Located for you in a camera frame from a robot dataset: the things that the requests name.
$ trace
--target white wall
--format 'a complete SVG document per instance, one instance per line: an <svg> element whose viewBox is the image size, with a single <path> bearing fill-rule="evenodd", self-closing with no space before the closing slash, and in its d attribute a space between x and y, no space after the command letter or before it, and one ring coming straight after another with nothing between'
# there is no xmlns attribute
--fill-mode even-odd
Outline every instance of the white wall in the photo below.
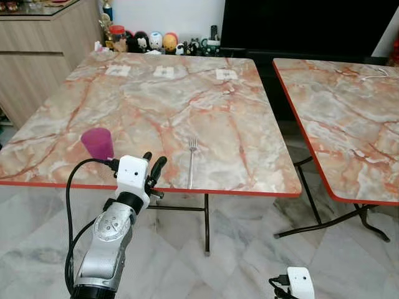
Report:
<svg viewBox="0 0 399 299"><path fill-rule="evenodd" d="M207 38L211 25L221 33L224 0L113 0L114 24L126 30L175 32L179 39Z"/></svg>
<svg viewBox="0 0 399 299"><path fill-rule="evenodd" d="M375 48L373 55L375 57L388 57L393 50L393 42L399 33L399 6L393 15L387 29L382 35L380 42Z"/></svg>

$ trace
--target pink cup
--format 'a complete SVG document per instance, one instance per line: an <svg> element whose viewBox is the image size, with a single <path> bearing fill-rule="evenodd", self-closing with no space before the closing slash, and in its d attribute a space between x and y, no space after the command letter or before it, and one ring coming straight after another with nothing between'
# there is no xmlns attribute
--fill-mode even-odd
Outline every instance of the pink cup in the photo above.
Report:
<svg viewBox="0 0 399 299"><path fill-rule="evenodd" d="M113 158L111 132L107 129L90 129L82 135L80 140L93 158L102 160Z"/></svg>

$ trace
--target marble table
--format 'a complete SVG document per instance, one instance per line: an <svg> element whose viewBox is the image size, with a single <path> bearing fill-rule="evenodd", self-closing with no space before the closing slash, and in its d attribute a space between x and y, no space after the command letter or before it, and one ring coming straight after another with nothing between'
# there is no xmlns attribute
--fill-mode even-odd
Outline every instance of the marble table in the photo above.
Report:
<svg viewBox="0 0 399 299"><path fill-rule="evenodd" d="M274 66L330 197L399 205L399 69L296 59Z"/></svg>
<svg viewBox="0 0 399 299"><path fill-rule="evenodd" d="M110 66L125 67L110 70ZM88 152L83 132L112 132L115 157L165 155L169 192L297 197L301 185L261 79L249 59L92 53L0 154L0 184L64 187ZM193 188L188 190L191 136ZM102 165L74 187L115 189Z"/></svg>

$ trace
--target wooden cabinet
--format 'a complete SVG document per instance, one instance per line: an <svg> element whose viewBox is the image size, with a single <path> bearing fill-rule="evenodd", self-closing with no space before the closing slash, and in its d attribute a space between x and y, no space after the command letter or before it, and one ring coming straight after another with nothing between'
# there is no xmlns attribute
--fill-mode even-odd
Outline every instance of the wooden cabinet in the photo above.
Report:
<svg viewBox="0 0 399 299"><path fill-rule="evenodd" d="M0 107L20 128L102 39L96 0L51 16L0 16Z"/></svg>

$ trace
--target silver fork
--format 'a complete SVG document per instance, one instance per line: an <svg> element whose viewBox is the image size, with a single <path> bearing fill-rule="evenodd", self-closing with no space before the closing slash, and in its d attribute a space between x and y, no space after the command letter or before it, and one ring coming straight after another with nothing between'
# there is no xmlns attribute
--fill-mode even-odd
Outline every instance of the silver fork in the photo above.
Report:
<svg viewBox="0 0 399 299"><path fill-rule="evenodd" d="M197 150L197 146L198 146L197 137L191 137L188 145L190 146L191 155L190 155L190 170L189 170L189 173L188 173L188 185L187 185L187 188L188 189L192 189L193 188L194 152Z"/></svg>

